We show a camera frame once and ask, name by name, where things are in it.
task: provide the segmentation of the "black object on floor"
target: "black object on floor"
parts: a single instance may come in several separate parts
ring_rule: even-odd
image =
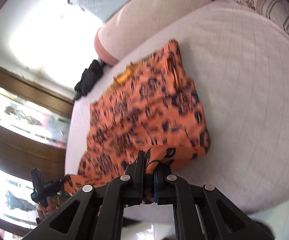
[[[103,75],[103,64],[97,60],[93,60],[89,68],[86,68],[81,76],[81,80],[76,84],[76,96],[74,100],[78,100],[82,96],[86,96]]]

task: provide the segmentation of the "orange floral garment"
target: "orange floral garment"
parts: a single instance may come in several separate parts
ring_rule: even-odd
[[[123,75],[90,105],[87,151],[78,175],[65,183],[71,194],[124,174],[140,150],[146,152],[146,173],[153,173],[159,162],[180,168],[209,150],[202,103],[185,75],[177,41],[131,63]]]

